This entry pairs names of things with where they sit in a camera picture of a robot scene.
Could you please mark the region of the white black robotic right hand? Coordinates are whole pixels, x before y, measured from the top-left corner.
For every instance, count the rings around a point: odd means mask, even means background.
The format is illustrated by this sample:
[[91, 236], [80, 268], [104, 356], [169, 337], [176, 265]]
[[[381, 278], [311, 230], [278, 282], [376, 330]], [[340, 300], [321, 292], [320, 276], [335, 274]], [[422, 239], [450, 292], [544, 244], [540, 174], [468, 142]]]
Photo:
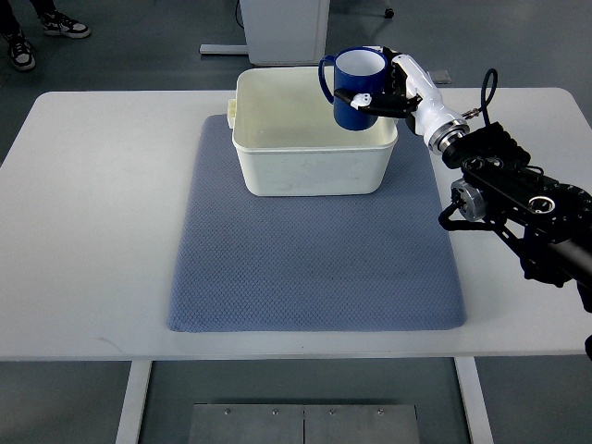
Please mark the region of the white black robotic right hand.
[[444, 104], [428, 74], [406, 54], [386, 46], [375, 48], [387, 59], [382, 92], [354, 92], [337, 88], [334, 96], [355, 111], [376, 117], [407, 121], [435, 154], [444, 154], [453, 142], [469, 133], [465, 117]]

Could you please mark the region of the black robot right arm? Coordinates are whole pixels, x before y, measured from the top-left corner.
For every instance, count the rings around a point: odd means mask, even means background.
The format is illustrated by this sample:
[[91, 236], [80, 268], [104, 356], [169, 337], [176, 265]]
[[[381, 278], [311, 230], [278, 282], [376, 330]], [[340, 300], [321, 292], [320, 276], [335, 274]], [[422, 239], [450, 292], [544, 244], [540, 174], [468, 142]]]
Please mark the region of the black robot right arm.
[[481, 115], [474, 132], [452, 129], [437, 141], [442, 160], [460, 169], [450, 186], [450, 205], [438, 218], [447, 231], [495, 233], [518, 257], [527, 279], [558, 288], [573, 280], [586, 311], [591, 309], [591, 195], [546, 176], [530, 154], [489, 118], [498, 85], [491, 68], [484, 77]]

